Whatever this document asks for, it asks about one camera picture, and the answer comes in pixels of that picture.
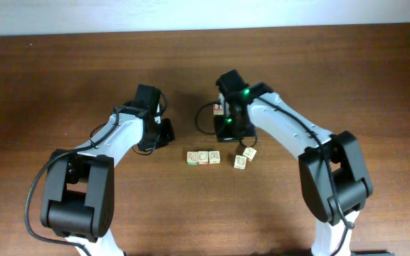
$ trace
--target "wooden table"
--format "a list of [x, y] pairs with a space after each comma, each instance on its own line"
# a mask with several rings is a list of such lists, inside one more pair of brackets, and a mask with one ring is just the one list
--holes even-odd
[[[353, 250], [410, 255], [410, 24], [0, 37], [0, 255], [78, 255], [26, 232], [28, 187], [50, 153], [73, 148], [133, 99], [165, 92], [177, 140], [115, 170], [118, 245], [131, 254], [249, 255], [308, 249], [315, 220], [294, 158], [258, 131], [258, 154], [234, 169], [236, 144], [198, 133], [194, 114], [216, 99], [220, 74], [265, 81], [295, 110], [362, 146], [374, 195]], [[201, 122], [211, 128], [211, 110]], [[219, 165], [187, 166], [216, 149]], [[33, 197], [34, 229], [43, 181]]]

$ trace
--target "white background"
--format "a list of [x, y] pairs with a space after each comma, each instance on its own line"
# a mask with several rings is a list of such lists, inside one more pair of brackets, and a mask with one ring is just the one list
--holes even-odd
[[0, 0], [0, 35], [410, 22], [410, 0]]

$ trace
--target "small white cube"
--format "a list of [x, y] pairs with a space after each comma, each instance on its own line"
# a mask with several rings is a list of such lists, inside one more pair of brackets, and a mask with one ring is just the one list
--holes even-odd
[[244, 170], [246, 167], [246, 156], [239, 156], [235, 157], [235, 163], [233, 164], [234, 168]]
[[221, 163], [221, 157], [219, 156], [219, 151], [209, 151], [208, 155], [209, 155], [210, 164]]
[[257, 150], [247, 147], [245, 148], [245, 151], [243, 152], [243, 155], [248, 157], [249, 161], [253, 161], [254, 156], [256, 155]]
[[188, 165], [197, 165], [198, 155], [199, 154], [197, 152], [188, 151], [188, 155], [187, 155]]
[[214, 115], [223, 115], [224, 114], [224, 108], [222, 107], [221, 104], [213, 105], [213, 114]]
[[208, 152], [199, 151], [199, 164], [208, 164]]

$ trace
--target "white wall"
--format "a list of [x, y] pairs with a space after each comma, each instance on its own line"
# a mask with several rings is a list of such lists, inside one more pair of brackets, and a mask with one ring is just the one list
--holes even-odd
[[0, 35], [410, 22], [410, 0], [0, 0]]

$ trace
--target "brown table surface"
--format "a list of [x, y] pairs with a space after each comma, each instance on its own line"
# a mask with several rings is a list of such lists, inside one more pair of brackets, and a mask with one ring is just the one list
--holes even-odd
[[[0, 37], [0, 255], [78, 255], [30, 237], [23, 209], [33, 177], [56, 148], [82, 144], [139, 83], [169, 99], [177, 140], [115, 169], [111, 230], [131, 254], [249, 255], [308, 249], [315, 219], [298, 164], [263, 131], [246, 170], [236, 144], [197, 132], [220, 74], [265, 81], [299, 113], [357, 136], [374, 184], [352, 250], [410, 255], [410, 24]], [[211, 110], [201, 120], [211, 128]], [[215, 149], [219, 165], [187, 166]], [[33, 197], [39, 222], [43, 180]]]

